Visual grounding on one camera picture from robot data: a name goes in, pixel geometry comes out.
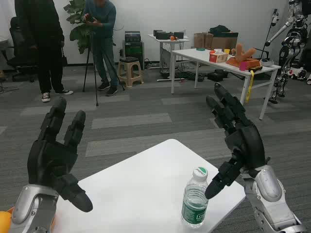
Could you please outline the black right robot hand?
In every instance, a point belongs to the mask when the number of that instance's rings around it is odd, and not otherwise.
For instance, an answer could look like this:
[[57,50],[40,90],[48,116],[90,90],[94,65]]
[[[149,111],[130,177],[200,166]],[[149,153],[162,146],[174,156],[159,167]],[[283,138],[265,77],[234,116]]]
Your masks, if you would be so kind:
[[218,174],[208,185],[205,197],[209,200],[225,186],[231,186],[242,168],[252,171],[266,164],[262,138],[255,124],[245,115],[243,105],[219,83],[215,83],[214,91],[219,102],[207,96],[206,103],[217,126],[225,130],[225,143],[231,151],[231,159],[219,167]]

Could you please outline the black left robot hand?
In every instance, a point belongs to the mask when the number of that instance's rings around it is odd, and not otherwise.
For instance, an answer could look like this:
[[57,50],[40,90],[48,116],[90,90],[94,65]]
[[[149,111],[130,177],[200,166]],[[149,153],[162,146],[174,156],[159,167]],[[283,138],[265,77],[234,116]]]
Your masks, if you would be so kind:
[[29,183],[46,186],[70,201],[83,212],[90,212],[93,204],[71,174],[77,160],[77,147],[82,139],[86,113],[78,111],[68,126],[64,143],[56,140],[62,127],[67,101],[59,97],[46,114],[38,139],[33,143],[27,162]]

